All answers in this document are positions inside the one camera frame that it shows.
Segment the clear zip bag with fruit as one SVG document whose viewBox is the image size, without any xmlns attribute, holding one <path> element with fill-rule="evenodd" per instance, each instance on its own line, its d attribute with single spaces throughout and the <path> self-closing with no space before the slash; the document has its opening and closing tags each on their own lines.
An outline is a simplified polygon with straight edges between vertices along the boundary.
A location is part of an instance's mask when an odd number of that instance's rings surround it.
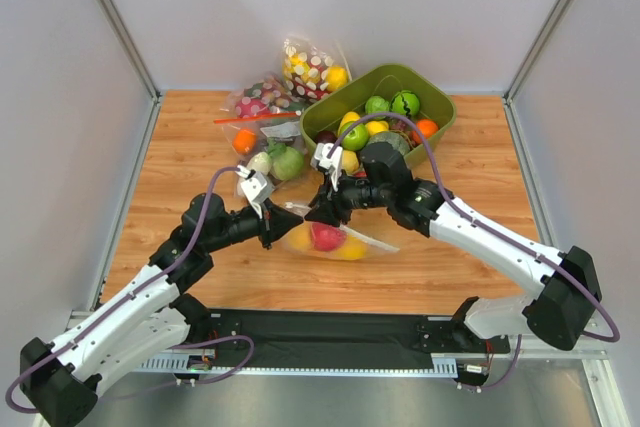
<svg viewBox="0 0 640 427">
<path fill-rule="evenodd" d="M 398 247 L 350 227 L 333 227 L 307 220 L 289 231 L 283 242 L 291 252 L 337 261 L 359 261 L 400 251 Z"/>
</svg>

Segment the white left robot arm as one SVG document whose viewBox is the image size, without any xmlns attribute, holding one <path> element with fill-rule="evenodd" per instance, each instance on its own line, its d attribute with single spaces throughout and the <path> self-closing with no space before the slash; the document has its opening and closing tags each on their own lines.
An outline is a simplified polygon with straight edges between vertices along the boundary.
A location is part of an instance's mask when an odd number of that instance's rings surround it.
<svg viewBox="0 0 640 427">
<path fill-rule="evenodd" d="M 50 425 L 78 425 L 114 382 L 147 359 L 214 339 L 207 308 L 188 292 L 212 269 L 212 253 L 252 238 L 268 249 L 302 222 L 269 199 L 228 212 L 217 194 L 194 197 L 180 225 L 118 294 L 52 341 L 34 338 L 22 348 L 22 393 Z"/>
</svg>

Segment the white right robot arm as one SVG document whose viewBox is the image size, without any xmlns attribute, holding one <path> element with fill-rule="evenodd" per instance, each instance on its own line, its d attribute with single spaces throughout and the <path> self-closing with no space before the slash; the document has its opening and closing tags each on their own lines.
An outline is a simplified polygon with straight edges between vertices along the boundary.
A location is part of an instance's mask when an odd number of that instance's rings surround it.
<svg viewBox="0 0 640 427">
<path fill-rule="evenodd" d="M 455 316 L 480 339 L 532 333 L 570 351 L 601 299 L 592 256 L 573 246 L 562 252 L 523 237 L 473 210 L 438 184 L 413 176 L 390 144 L 368 145 L 361 161 L 365 177 L 343 169 L 344 151 L 331 143 L 316 147 L 311 165 L 324 182 L 305 218 L 334 227 L 356 209 L 383 208 L 401 227 L 453 245 L 509 277 L 523 295 L 470 297 Z"/>
</svg>

